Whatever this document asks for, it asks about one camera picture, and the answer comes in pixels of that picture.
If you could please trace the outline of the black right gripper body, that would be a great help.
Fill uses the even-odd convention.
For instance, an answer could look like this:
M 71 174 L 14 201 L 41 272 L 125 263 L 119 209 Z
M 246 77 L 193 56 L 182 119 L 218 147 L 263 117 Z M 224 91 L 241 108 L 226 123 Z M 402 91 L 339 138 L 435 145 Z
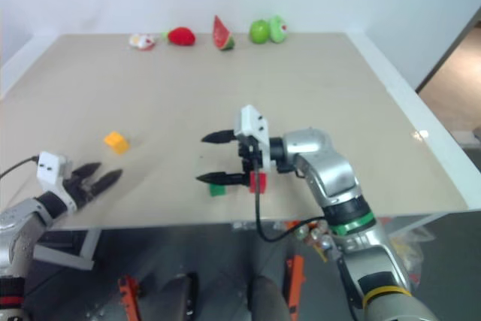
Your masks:
M 242 169 L 245 174 L 250 174 L 256 169 L 259 171 L 262 168 L 262 152 L 259 142 L 253 136 L 239 141 L 237 153 L 241 157 Z

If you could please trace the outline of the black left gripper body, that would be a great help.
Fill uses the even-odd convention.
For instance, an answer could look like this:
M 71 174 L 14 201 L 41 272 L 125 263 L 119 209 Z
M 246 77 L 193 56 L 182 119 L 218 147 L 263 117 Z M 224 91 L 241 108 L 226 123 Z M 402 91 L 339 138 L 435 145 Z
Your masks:
M 64 190 L 74 201 L 78 210 L 92 200 L 89 192 L 83 187 L 84 181 L 91 176 L 92 172 L 75 170 L 68 179 L 62 181 Z

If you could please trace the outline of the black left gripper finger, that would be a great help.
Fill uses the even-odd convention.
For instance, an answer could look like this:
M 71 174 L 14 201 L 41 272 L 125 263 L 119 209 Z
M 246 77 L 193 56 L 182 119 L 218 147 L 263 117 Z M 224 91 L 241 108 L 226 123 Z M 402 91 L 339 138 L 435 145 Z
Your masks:
M 100 166 L 100 162 L 90 162 L 74 169 L 74 183 L 78 186 L 90 185 L 92 176 Z
M 106 173 L 94 182 L 89 190 L 89 196 L 94 199 L 101 195 L 103 192 L 109 190 L 122 176 L 123 170 L 117 169 Z

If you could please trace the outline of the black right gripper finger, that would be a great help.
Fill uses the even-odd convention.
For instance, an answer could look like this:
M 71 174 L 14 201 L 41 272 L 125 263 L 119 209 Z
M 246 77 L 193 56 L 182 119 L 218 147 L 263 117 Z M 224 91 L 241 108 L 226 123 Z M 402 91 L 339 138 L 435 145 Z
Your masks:
M 246 173 L 210 172 L 197 176 L 196 180 L 217 186 L 250 185 L 250 176 Z
M 236 140 L 233 129 L 221 130 L 205 135 L 201 142 L 209 144 L 227 144 Z

